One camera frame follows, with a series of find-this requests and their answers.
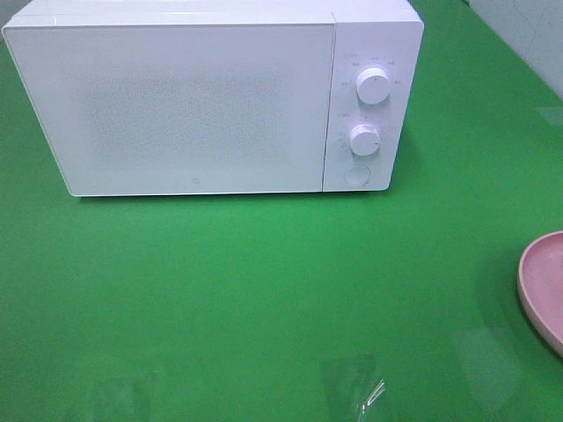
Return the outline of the pink round plate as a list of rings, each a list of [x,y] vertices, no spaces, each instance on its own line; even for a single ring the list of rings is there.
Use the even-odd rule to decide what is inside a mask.
[[[530,243],[520,258],[517,291],[539,336],[562,357],[562,231]]]

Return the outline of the lower white microwave knob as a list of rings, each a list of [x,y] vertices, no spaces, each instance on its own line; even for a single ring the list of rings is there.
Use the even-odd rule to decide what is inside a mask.
[[[371,125],[358,125],[350,132],[349,145],[352,153],[356,156],[371,156],[377,153],[380,144],[380,135],[377,129]]]

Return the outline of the white microwave door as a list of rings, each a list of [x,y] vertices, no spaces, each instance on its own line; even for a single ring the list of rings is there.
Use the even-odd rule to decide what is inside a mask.
[[[9,28],[75,196],[317,192],[332,25]]]

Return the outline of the white microwave knob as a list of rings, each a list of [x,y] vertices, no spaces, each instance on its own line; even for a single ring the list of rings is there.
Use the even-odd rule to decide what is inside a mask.
[[[386,70],[370,67],[362,70],[355,79],[356,94],[368,106],[377,105],[390,95],[391,79]]]
[[[377,129],[371,125],[358,125],[350,132],[349,145],[352,153],[356,156],[371,156],[377,153],[380,144],[380,135]]]

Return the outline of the clear plastic tape piece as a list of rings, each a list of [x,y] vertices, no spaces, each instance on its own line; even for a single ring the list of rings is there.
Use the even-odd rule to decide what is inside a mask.
[[[367,398],[357,406],[358,419],[362,419],[366,415],[368,410],[373,406],[373,403],[385,392],[385,390],[385,381],[379,381],[374,389],[370,391]]]

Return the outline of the round microwave door button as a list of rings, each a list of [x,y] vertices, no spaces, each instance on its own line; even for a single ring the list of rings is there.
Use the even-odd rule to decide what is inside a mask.
[[[365,186],[369,178],[370,170],[365,165],[355,165],[344,173],[344,180],[350,186]]]

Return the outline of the white microwave oven body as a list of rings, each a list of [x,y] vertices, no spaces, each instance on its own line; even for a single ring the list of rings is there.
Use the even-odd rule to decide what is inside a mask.
[[[13,15],[2,34],[9,49],[5,32],[12,27],[212,25],[332,25],[323,183],[317,192],[291,193],[388,188],[424,32],[407,1],[32,1]],[[370,67],[386,70],[391,79],[390,95],[377,105],[363,104],[356,94],[357,75]],[[350,132],[362,124],[380,135],[379,150],[371,156],[356,156],[350,149]],[[365,186],[344,180],[355,165],[370,170]]]

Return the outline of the upper white microwave knob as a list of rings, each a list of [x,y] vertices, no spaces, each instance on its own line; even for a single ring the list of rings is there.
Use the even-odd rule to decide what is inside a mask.
[[[355,79],[356,94],[368,106],[377,105],[390,95],[391,79],[386,70],[370,67],[362,70]]]

